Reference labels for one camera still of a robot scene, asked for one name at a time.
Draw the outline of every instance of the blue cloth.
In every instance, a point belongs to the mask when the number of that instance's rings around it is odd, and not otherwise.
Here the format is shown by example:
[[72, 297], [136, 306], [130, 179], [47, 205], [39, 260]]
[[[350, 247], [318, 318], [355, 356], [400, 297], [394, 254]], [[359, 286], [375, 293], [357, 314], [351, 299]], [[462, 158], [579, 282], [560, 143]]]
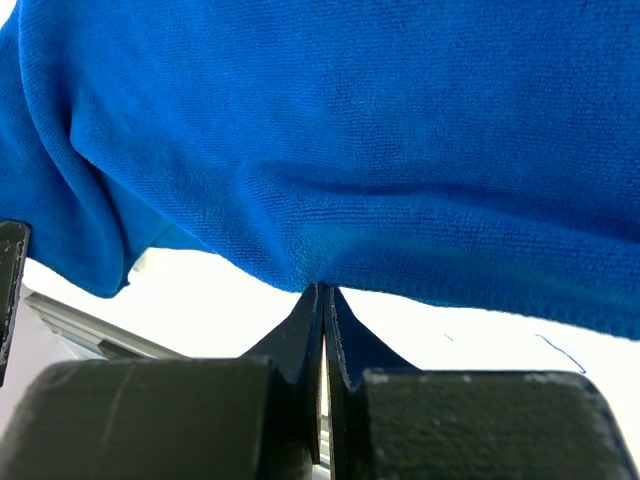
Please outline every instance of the blue cloth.
[[640, 338], [637, 0], [22, 0], [0, 96], [0, 218], [96, 295], [199, 248]]

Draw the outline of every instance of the pen mark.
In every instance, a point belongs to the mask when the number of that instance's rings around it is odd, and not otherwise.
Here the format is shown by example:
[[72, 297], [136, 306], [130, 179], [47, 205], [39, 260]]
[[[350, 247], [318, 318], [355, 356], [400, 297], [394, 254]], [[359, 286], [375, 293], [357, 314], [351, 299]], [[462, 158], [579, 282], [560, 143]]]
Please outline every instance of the pen mark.
[[547, 344], [551, 347], [556, 349], [557, 351], [559, 351], [560, 353], [563, 353], [569, 360], [571, 360], [573, 363], [575, 363], [578, 368], [580, 369], [580, 373], [587, 373], [587, 371], [584, 369], [584, 367], [582, 365], [580, 365], [575, 358], [573, 358], [571, 355], [569, 355], [567, 352], [565, 352], [564, 350], [562, 350], [560, 347], [556, 347], [553, 343], [551, 343], [547, 337], [540, 335], [539, 333], [536, 334], [536, 337], [540, 337], [541, 339], [543, 339], [545, 342], [547, 342]]

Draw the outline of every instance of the white surface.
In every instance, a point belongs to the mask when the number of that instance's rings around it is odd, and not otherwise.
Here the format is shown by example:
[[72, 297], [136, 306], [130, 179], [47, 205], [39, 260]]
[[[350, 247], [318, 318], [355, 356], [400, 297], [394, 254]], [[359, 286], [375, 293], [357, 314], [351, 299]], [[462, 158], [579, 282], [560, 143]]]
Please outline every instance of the white surface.
[[[28, 262], [24, 278], [35, 291], [194, 357], [241, 355], [284, 319], [298, 298], [221, 257], [193, 251], [149, 250], [129, 280], [116, 298], [102, 300], [35, 262]], [[517, 315], [436, 308], [355, 290], [344, 294], [363, 323], [423, 369], [584, 368], [640, 459], [639, 342]]]
[[0, 388], [0, 438], [31, 382], [48, 366], [75, 359], [60, 338], [20, 301], [5, 383]]

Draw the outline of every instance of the blue fabric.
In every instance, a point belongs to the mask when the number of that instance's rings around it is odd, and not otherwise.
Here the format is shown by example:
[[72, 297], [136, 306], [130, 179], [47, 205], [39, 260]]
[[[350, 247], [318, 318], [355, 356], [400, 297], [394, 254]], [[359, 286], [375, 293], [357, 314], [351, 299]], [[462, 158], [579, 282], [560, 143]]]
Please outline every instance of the blue fabric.
[[637, 0], [22, 0], [0, 98], [0, 218], [96, 295], [162, 245], [640, 338]]

